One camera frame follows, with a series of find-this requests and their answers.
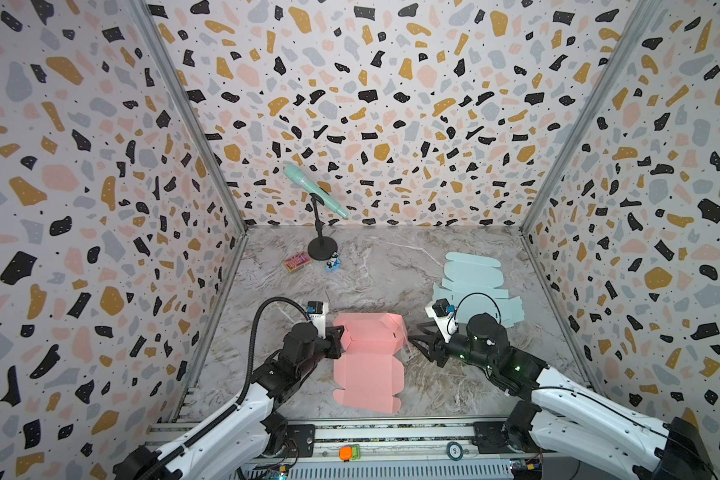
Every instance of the flattened pink box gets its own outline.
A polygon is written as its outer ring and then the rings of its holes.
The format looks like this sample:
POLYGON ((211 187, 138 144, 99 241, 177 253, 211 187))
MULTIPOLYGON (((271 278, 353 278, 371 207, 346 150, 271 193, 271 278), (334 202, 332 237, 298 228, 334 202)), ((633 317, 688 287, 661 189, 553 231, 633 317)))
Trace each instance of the flattened pink box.
POLYGON ((393 313, 339 313, 344 325, 342 358, 333 363, 333 379, 342 389, 333 398, 344 406, 396 413, 404 387, 403 364, 393 357, 406 341, 403 317, 393 313))

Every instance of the marble tabletop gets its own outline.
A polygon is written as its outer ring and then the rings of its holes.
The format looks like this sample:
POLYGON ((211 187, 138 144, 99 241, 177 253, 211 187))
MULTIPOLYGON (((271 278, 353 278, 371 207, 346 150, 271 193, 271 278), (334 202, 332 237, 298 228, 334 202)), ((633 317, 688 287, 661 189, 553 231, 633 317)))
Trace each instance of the marble tabletop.
MULTIPOLYGON (((571 379, 584 381, 520 242, 518 228, 326 227, 325 234, 338 242, 341 268, 329 273, 325 262, 313 261, 289 274, 282 261, 305 251, 316 235, 314 229, 250 229, 197 389, 180 413, 185 421, 204 418, 242 388, 250 325, 265 299, 287 296, 302 305, 309 300, 329 302, 329 322, 338 312, 397 313, 413 332, 417 323, 430 321, 424 306, 432 298, 433 283, 442 278, 445 255, 451 251, 499 260, 504 274, 501 288, 522 298, 526 318, 508 329, 510 343, 571 379)), ((259 323, 254 365, 281 348, 284 335, 301 320, 287 304, 270 305, 259 323)), ((445 368, 437 368, 410 345, 396 356, 405 368, 397 416, 506 416, 517 402, 491 385, 476 367, 449 360, 445 368)), ((337 404, 332 395, 337 388, 332 361, 324 360, 279 412, 291 419, 388 416, 337 404)))

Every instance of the patterned wall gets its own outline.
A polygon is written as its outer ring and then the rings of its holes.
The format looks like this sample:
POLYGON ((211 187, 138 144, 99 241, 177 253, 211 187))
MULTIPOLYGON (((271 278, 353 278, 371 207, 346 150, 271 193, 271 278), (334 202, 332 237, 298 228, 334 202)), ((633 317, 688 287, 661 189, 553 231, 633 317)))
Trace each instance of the patterned wall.
POLYGON ((231 261, 123 7, 0 4, 0 478, 113 478, 175 404, 231 261))
POLYGON ((349 223, 521 222, 634 7, 153 3, 248 224, 313 221, 288 161, 349 223))
POLYGON ((720 0, 664 2, 530 239, 607 394, 720 477, 720 0))

